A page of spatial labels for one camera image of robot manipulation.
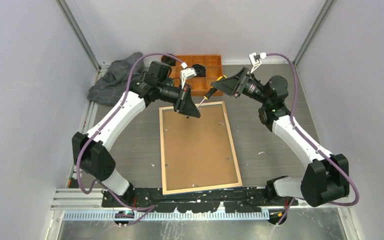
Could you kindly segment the blue picture frame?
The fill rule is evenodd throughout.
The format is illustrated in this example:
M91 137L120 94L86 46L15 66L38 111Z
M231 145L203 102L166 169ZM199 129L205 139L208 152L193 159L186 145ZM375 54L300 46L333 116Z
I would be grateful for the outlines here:
M177 195L243 185L223 101L203 103L200 117L159 109L162 193Z

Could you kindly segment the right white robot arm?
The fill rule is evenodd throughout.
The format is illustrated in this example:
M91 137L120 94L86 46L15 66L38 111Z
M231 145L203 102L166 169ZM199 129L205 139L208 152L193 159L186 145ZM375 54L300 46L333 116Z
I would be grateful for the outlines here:
M285 197L291 197L318 207L349 195L347 158L343 154L332 154L300 129L285 105L289 92L284 77L275 75L262 84L243 67L231 77L213 81L211 86L228 96L245 95L260 102L258 116L261 123L288 145L305 168L302 178L281 176L268 180L265 187L268 203L279 205Z

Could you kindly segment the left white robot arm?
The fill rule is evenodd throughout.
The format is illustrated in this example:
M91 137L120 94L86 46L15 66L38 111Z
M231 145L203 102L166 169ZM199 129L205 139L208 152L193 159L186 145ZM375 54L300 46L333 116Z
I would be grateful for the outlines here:
M153 61L140 79L132 79L118 103L107 115L86 133L77 132L72 137L73 161L76 176L79 171L95 177L114 193L114 200L121 207L133 202L133 185L117 170L110 150L122 131L150 103L170 103L176 113L187 117L200 118L201 114L192 99L192 88L186 80L197 75L194 68L181 63L180 84L171 82L171 67Z

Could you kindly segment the black yellow screwdriver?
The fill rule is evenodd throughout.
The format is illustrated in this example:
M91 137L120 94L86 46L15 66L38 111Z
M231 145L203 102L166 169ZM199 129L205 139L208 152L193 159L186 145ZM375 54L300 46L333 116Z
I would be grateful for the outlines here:
M216 82L218 82L218 81L220 81L220 80L222 80L222 79L226 79L226 78L227 78L226 75L222 75L222 76L220 76L220 77L217 78ZM216 88L211 87L211 88L208 90L208 92L203 96L202 101L201 101L196 107L199 108L199 107L202 105L202 103L203 103L204 101L208 100L208 99L209 99L214 93L216 93L217 91L218 91L218 90L217 90Z

